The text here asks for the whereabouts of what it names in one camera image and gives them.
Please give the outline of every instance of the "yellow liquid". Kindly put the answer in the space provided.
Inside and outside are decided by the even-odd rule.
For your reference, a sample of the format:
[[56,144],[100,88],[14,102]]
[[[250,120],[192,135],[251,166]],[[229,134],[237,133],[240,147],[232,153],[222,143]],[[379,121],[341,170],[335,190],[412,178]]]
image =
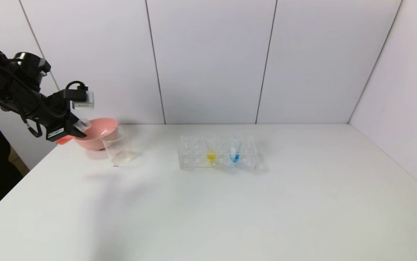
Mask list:
[[112,162],[115,165],[123,165],[130,160],[134,158],[134,153],[128,151],[128,150],[122,150],[121,152],[118,152],[117,155],[115,155],[112,158]]
[[208,159],[208,162],[211,162],[211,163],[215,162],[216,154],[214,150],[207,151],[207,159]]

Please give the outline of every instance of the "floor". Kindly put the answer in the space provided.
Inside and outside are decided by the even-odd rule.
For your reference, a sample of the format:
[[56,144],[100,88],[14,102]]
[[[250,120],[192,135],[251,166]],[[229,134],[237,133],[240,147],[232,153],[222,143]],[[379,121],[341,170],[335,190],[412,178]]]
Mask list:
[[21,160],[21,158],[18,156],[15,150],[10,152],[10,155],[8,157],[8,160],[17,167],[17,169],[20,171],[22,176],[25,176],[30,171],[28,167],[25,165],[25,163]]

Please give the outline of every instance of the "panel seam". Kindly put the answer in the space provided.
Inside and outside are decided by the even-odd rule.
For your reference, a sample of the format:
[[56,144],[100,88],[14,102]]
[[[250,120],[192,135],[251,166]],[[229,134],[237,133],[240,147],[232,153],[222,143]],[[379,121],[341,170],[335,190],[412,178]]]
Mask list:
[[149,7],[147,5],[147,0],[146,0],[146,11],[147,11],[147,21],[149,22],[150,41],[152,42],[152,52],[154,53],[154,63],[155,63],[155,72],[157,73],[158,91],[160,93],[160,102],[162,103],[163,123],[167,124],[167,120],[165,119],[165,109],[163,109],[162,89],[160,88],[160,78],[158,76],[158,68],[157,68],[157,57],[155,56],[154,38],[152,36],[152,27],[150,26],[150,15],[149,15]]
[[276,8],[277,7],[278,7],[278,0],[276,0],[276,4],[274,5],[273,22],[271,23],[270,41],[268,43],[268,50],[266,51],[265,68],[263,70],[262,87],[260,89],[260,97],[258,99],[257,117],[255,117],[255,124],[258,121],[258,113],[260,112],[260,102],[262,100],[263,83],[265,82],[266,65],[268,64],[268,55],[270,54],[271,37],[273,36],[274,19],[276,18]]
[[350,125],[351,128],[355,129],[357,132],[359,132],[363,137],[365,137],[367,140],[369,140],[369,142],[371,142],[374,146],[376,146],[376,148],[378,148],[382,153],[384,153],[389,159],[391,159],[395,165],[397,165],[398,167],[400,167],[408,176],[410,176],[410,178],[417,183],[417,179],[410,173],[408,172],[408,170],[406,170],[402,165],[400,165],[400,163],[398,161],[396,161],[394,158],[392,158],[391,155],[389,155],[384,149],[382,149],[382,147],[380,147],[378,144],[376,144],[376,142],[372,139],[370,139],[368,136],[366,136],[363,132],[361,132],[359,129],[357,129],[355,126]]
[[[31,27],[30,20],[28,19],[28,16],[26,15],[26,11],[25,11],[25,8],[23,7],[23,4],[21,3],[21,0],[18,0],[18,3],[20,3],[21,10],[23,11],[23,14],[25,15],[26,22],[28,23],[28,26],[30,27],[31,34],[33,35],[34,41],[36,42],[36,45],[38,46],[38,49],[41,52],[41,56],[47,61],[46,56],[44,56],[41,46],[39,45],[38,38],[36,38],[36,35],[34,34],[33,27]],[[55,80],[54,74],[52,73],[52,71],[50,71],[50,73],[54,81],[55,87],[57,88],[58,91],[60,91],[59,85],[57,84],[57,81]]]
[[403,0],[400,0],[399,8],[397,9],[397,12],[395,13],[395,16],[394,16],[393,21],[392,21],[392,25],[390,25],[389,32],[387,33],[387,36],[385,37],[384,44],[382,45],[381,51],[379,52],[379,55],[378,55],[378,58],[376,59],[376,62],[374,63],[374,66],[372,67],[371,73],[369,74],[369,77],[366,80],[364,88],[361,91],[361,94],[359,96],[358,101],[356,102],[356,105],[355,105],[355,107],[352,111],[352,114],[350,114],[349,121],[347,122],[347,124],[350,124],[350,120],[352,119],[353,115],[355,114],[356,108],[358,107],[358,104],[361,101],[361,98],[363,97],[364,91],[366,90],[366,87],[368,86],[368,83],[369,83],[369,80],[371,79],[372,74],[374,73],[374,69],[376,68],[376,66],[379,62],[379,59],[381,58],[382,51],[384,51],[385,44],[387,43],[387,39],[389,39],[389,35],[392,31],[393,25],[395,24],[395,20],[397,19],[397,16],[399,15],[399,11],[400,11],[400,7],[402,6],[402,3],[403,3]]

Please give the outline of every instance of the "black cable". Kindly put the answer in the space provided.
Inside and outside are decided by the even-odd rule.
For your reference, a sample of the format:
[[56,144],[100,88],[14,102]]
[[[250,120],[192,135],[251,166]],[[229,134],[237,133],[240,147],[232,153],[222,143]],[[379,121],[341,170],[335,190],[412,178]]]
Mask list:
[[[7,70],[6,68],[0,66],[0,71],[5,73],[6,75],[8,75],[11,79],[15,80],[21,87],[25,88],[28,90],[28,92],[36,99],[39,99],[38,96],[36,96],[33,93],[33,90],[28,87],[23,81],[21,81],[20,79],[18,79],[15,75],[13,75],[13,73],[11,73],[9,70]],[[50,114],[52,114],[54,117],[57,118],[62,118],[66,115],[66,111],[63,114],[57,114],[55,111],[52,111],[49,107],[47,107],[42,101],[40,102],[41,106],[44,107],[44,109],[46,109]]]
[[81,82],[81,81],[72,81],[71,83],[66,85],[65,90],[67,90],[73,84],[79,84],[81,86],[81,88],[86,88],[86,84],[84,84],[83,82]]
[[33,136],[35,136],[36,138],[41,137],[42,136],[42,130],[41,130],[41,126],[39,125],[39,122],[35,121],[36,122],[36,128],[38,129],[38,131],[35,131],[30,126],[30,124],[28,123],[28,120],[26,119],[26,116],[25,116],[25,112],[21,108],[20,103],[16,99],[12,98],[12,100],[15,103],[15,105],[17,106],[18,114],[20,114],[21,120],[26,124],[26,126],[28,127],[28,130],[31,132],[31,134],[33,134]]

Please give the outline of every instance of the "test tube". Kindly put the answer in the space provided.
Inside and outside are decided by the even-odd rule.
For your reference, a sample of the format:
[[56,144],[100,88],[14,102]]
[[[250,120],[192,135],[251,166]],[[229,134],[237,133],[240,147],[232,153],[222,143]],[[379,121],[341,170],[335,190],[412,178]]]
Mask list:
[[216,160],[216,151],[215,151],[215,135],[208,135],[207,139],[207,160],[210,163],[214,163]]
[[239,160],[240,144],[241,144],[241,139],[237,137],[233,138],[233,141],[231,142],[231,153],[230,153],[230,158],[232,162],[237,162]]

